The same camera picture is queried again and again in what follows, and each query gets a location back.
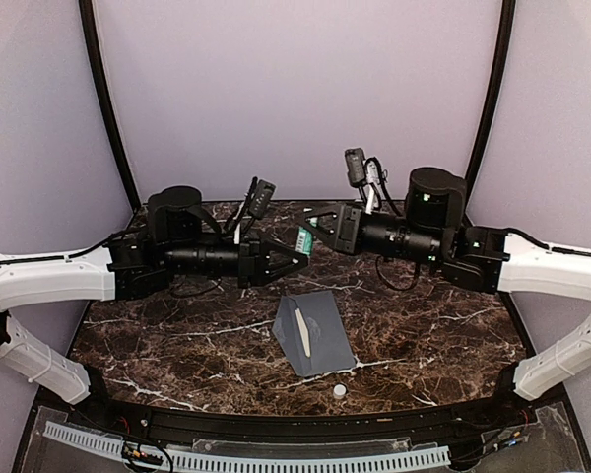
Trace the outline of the green white glue stick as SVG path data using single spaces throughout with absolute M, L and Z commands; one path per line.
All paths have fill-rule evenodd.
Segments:
M 307 230 L 303 226 L 298 227 L 297 238 L 295 243 L 295 250 L 297 252 L 302 253 L 306 256 L 310 256 L 312 254 L 314 241 L 315 238 L 311 231 Z

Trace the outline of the beige letter paper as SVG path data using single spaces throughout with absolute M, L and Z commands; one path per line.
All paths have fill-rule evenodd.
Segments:
M 310 346 L 310 337 L 308 327 L 306 325 L 304 316 L 299 307 L 295 309 L 295 318 L 296 323 L 300 335 L 300 340 L 302 343 L 302 348 L 304 350 L 304 354 L 310 358 L 311 357 L 311 346 Z

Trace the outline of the grey envelope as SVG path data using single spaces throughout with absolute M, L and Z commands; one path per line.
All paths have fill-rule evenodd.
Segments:
M 299 307 L 309 331 L 311 357 L 304 354 L 296 323 Z M 356 366 L 344 324 L 331 291 L 282 296 L 272 332 L 295 374 L 309 378 Z

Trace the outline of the white glue stick cap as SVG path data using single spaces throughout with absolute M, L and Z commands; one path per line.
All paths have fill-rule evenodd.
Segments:
M 347 386 L 344 384 L 338 383 L 333 387 L 333 396 L 336 399 L 344 398 L 347 395 L 347 393 L 348 389 Z

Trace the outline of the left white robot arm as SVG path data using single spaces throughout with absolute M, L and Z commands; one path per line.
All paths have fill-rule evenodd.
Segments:
M 66 301 L 133 301 L 166 290 L 177 276 L 219 281 L 242 289 L 266 286 L 305 268 L 306 255 L 239 228 L 260 220 L 275 187 L 254 179 L 239 210 L 223 227 L 191 186 L 169 187 L 149 197 L 147 222 L 74 252 L 28 256 L 0 254 L 0 363 L 65 403 L 80 405 L 99 430 L 119 421 L 96 370 L 58 354 L 10 313 L 15 307 Z

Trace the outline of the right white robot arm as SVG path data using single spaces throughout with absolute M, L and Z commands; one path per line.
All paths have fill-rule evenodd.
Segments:
M 479 293 L 543 293 L 591 302 L 591 249 L 556 246 L 518 229 L 466 226 L 466 181 L 447 170 L 413 169 L 403 216 L 336 204 L 303 215 L 301 225 L 325 246 L 415 263 Z M 538 355 L 506 369 L 498 394 L 483 407 L 494 428 L 591 366 L 591 313 Z

